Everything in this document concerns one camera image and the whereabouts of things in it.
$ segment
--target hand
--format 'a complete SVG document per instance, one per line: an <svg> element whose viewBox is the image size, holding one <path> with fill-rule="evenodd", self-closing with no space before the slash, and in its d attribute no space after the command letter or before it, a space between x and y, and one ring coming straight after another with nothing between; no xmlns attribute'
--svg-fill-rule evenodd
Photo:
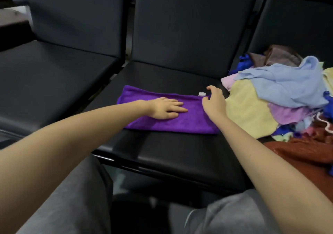
<svg viewBox="0 0 333 234"><path fill-rule="evenodd" d="M148 116L156 119L169 119L178 117L177 112L187 112L187 109L179 107L183 102L178 102L176 99L168 99L160 97L154 100L146 101L149 106Z"/></svg>
<svg viewBox="0 0 333 234"><path fill-rule="evenodd" d="M207 89L211 91L211 97L204 97L202 106L210 120L215 123L216 119L227 117L227 103L221 89L215 86L208 86Z"/></svg>

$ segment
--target forearm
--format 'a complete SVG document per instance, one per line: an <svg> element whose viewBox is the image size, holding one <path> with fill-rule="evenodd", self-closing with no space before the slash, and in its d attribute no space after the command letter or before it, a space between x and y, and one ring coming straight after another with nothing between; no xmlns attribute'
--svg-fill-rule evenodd
<svg viewBox="0 0 333 234"><path fill-rule="evenodd" d="M144 116L143 101L78 114L0 151L0 229L15 233L94 149Z"/></svg>
<svg viewBox="0 0 333 234"><path fill-rule="evenodd" d="M312 182L227 117L216 125L284 233L332 232L332 203Z"/></svg>

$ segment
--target black chair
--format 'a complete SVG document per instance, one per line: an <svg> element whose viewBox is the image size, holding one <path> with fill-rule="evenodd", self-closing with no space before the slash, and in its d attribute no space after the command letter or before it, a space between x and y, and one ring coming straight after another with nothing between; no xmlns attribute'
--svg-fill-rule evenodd
<svg viewBox="0 0 333 234"><path fill-rule="evenodd" d="M223 88L255 0L136 0L132 61L88 106L114 105L124 85L198 95ZM122 130L94 154L109 165L223 195L251 183L222 134Z"/></svg>
<svg viewBox="0 0 333 234"><path fill-rule="evenodd" d="M125 57L125 0L28 2L37 40L0 53L0 131L19 137L71 114Z"/></svg>
<svg viewBox="0 0 333 234"><path fill-rule="evenodd" d="M333 67L333 0L267 0L248 51L270 44L293 47Z"/></svg>

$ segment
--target chair seat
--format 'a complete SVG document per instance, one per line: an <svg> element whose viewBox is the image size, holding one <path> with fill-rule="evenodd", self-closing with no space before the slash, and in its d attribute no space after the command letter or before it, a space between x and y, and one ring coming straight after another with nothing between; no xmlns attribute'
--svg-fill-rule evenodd
<svg viewBox="0 0 333 234"><path fill-rule="evenodd" d="M26 136L59 120L117 63L39 41L0 53L0 130Z"/></svg>
<svg viewBox="0 0 333 234"><path fill-rule="evenodd" d="M116 104L125 85L184 95L207 93L208 85L223 88L217 79L130 62L86 111ZM111 158L114 166L162 179L182 179L218 193L232 194L250 187L248 177L221 133L193 135L123 129L95 154Z"/></svg>

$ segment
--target purple towel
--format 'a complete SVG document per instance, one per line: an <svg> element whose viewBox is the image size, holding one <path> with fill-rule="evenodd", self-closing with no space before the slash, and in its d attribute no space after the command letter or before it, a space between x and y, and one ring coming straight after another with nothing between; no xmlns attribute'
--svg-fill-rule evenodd
<svg viewBox="0 0 333 234"><path fill-rule="evenodd" d="M173 131L198 134L218 134L219 129L209 119L202 107L202 97L185 96L178 94L161 94L148 92L136 87L126 85L122 95L118 98L117 104L133 102L136 100L152 100L159 97L167 97L169 99L177 99L183 102L183 107L188 112L181 112L174 119L159 120L149 116L143 116L125 128L147 130L147 131Z"/></svg>

